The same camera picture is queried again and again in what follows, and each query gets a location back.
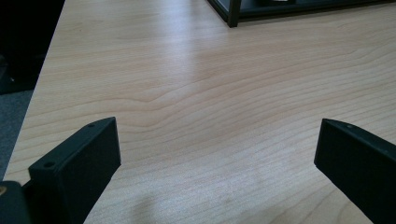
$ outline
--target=black object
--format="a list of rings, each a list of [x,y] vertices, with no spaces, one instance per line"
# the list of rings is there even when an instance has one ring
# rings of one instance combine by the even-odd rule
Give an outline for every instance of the black object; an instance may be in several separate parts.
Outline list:
[[[0,94],[32,90],[50,46],[64,0],[0,1]]]
[[[236,27],[239,19],[345,7],[381,0],[207,0],[230,27]]]
[[[374,223],[396,223],[396,146],[354,125],[324,119],[315,165]]]
[[[22,188],[0,182],[2,224],[81,224],[120,167],[115,118],[90,123],[29,167]]]

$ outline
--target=frame leg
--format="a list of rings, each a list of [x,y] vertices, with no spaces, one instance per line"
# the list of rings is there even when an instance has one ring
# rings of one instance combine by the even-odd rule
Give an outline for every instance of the frame leg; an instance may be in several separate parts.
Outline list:
[[[230,12],[228,14],[228,26],[230,28],[238,26],[239,12],[241,11],[242,0],[231,0],[230,1]]]

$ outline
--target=wood grain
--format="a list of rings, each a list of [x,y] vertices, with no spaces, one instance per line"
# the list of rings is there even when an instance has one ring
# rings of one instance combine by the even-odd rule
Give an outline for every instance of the wood grain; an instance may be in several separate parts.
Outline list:
[[[396,143],[396,4],[229,29],[204,0],[66,0],[6,179],[111,116],[86,223],[371,223],[313,159],[322,118]]]

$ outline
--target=gray carpet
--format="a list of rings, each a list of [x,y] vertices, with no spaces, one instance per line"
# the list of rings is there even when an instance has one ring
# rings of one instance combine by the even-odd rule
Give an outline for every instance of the gray carpet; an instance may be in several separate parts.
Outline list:
[[[32,93],[0,95],[0,180],[4,178]]]

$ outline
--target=light wood tabletop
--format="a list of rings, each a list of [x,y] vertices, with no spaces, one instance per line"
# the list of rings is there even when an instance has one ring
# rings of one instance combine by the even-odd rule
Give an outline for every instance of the light wood tabletop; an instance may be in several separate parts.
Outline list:
[[[396,4],[230,29],[205,0],[66,0],[5,179],[107,117],[122,166],[86,223],[371,223],[313,161],[323,118],[396,143]]]

